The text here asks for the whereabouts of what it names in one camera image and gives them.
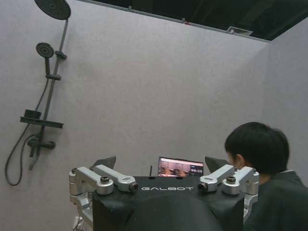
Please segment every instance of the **black hair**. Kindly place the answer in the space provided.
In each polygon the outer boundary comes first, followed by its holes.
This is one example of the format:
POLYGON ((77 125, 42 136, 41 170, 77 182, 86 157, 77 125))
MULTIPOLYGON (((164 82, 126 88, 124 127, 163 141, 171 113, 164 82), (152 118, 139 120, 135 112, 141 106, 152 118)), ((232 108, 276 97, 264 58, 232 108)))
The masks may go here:
POLYGON ((241 154, 259 173, 275 174, 287 168, 289 143, 285 134, 262 123, 240 125, 226 139, 225 149, 234 159, 241 154))

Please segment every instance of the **metal bracket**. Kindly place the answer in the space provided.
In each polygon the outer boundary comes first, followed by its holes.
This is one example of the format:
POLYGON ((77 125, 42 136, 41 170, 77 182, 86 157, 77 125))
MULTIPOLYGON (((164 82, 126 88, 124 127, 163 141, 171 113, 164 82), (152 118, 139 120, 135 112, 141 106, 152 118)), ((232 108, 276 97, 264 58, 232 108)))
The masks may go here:
POLYGON ((104 165, 74 168, 69 173, 70 201, 77 206, 78 213, 93 228, 91 207, 92 192, 111 194, 114 184, 124 192, 135 192, 138 184, 132 176, 118 173, 104 165))
POLYGON ((62 51, 55 51, 54 53, 61 59, 67 59, 67 55, 65 55, 62 51))
POLYGON ((138 184, 134 177, 123 175, 105 165, 97 165, 93 171, 101 176, 109 177, 120 191, 135 192, 138 190, 138 184))
POLYGON ((51 74, 49 74, 49 75, 46 75, 46 78, 53 79, 53 80, 61 80, 61 76, 59 76, 59 75, 51 75, 51 74))
POLYGON ((190 25, 190 23, 187 22, 185 18, 182 18, 182 23, 185 24, 185 25, 190 25))
POLYGON ((245 198, 244 198, 244 223, 247 221, 247 219, 250 216, 253 203, 255 203, 257 201, 258 201, 258 194, 250 195, 250 194, 245 193, 245 198))
POLYGON ((225 165, 210 175, 200 177, 198 189, 203 193, 216 191, 222 180, 233 174, 234 167, 232 165, 225 165))
POLYGON ((258 193, 259 173, 251 167, 243 167, 234 176, 224 179, 222 184, 222 190, 227 194, 237 195, 242 191, 254 195, 258 193))

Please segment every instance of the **handheld shower head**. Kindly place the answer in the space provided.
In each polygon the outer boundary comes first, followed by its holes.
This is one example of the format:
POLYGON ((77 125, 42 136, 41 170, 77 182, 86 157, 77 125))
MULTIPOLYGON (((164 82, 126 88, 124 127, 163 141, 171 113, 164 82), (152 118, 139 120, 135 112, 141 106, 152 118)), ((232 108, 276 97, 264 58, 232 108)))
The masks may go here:
POLYGON ((40 56, 44 58, 51 58, 54 54, 53 48, 46 42, 40 42, 37 45, 37 52, 40 56))
POLYGON ((46 42, 40 42, 37 45, 37 52, 40 56, 45 58, 45 68, 46 74, 50 74, 50 65, 49 65, 49 58, 51 58, 54 54, 53 48, 46 42))

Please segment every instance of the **dark ceiling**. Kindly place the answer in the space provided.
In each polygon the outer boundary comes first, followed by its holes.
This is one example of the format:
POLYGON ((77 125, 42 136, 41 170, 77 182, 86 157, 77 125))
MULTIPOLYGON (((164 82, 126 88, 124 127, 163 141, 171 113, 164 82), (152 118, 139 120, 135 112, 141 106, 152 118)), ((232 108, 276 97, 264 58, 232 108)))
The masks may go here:
POLYGON ((169 18, 228 30, 253 31, 273 40, 308 17, 308 0, 94 0, 169 18))

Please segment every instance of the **bolt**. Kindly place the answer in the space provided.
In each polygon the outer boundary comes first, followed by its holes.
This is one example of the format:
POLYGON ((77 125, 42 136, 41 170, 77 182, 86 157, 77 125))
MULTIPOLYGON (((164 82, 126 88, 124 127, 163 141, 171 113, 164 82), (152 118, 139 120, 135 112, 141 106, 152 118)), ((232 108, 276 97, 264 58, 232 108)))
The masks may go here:
POLYGON ((235 177, 228 177, 227 182, 230 183, 230 184, 235 184, 236 178, 235 177))
POLYGON ((207 192, 207 184, 205 184, 205 183, 200 183, 200 184, 198 184, 198 190, 200 191, 200 192, 202 192, 202 193, 205 193, 205 192, 207 192))
POLYGON ((131 191, 131 192, 136 192, 137 190, 138 190, 138 188, 139 188, 139 186, 138 186, 138 184, 137 183, 133 183, 133 184, 131 184, 130 186, 129 186, 129 190, 131 191))
POLYGON ((109 182, 109 177, 101 177, 101 183, 109 182))

